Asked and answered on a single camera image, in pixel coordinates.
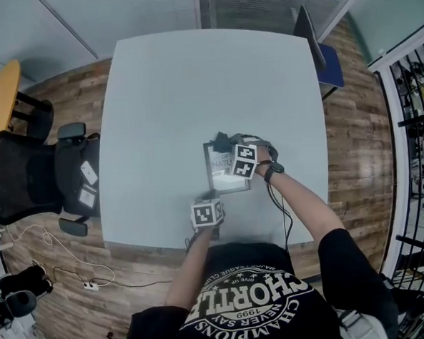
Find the person's right hand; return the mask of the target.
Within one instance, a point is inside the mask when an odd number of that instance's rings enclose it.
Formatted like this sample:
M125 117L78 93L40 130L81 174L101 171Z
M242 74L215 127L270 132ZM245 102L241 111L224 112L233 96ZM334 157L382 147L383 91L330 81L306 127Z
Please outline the person's right hand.
M256 173L264 177L269 170L273 173L282 173L285 171L285 168L278 162L272 160L268 147L258 146Z

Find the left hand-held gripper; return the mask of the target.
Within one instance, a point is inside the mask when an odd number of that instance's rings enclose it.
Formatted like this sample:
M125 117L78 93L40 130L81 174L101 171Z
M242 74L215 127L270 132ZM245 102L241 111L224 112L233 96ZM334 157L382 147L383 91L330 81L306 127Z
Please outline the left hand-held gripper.
M225 218L225 211L217 190L209 190L198 196L191 206L190 217L195 230L218 226Z

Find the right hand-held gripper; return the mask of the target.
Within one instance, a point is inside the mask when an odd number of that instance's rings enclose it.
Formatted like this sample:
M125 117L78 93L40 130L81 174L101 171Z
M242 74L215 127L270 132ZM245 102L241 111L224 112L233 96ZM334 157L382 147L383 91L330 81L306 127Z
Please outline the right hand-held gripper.
M268 141L240 133L230 137L230 142L234 157L230 174L240 179L252 179L257 166L257 148L269 147Z

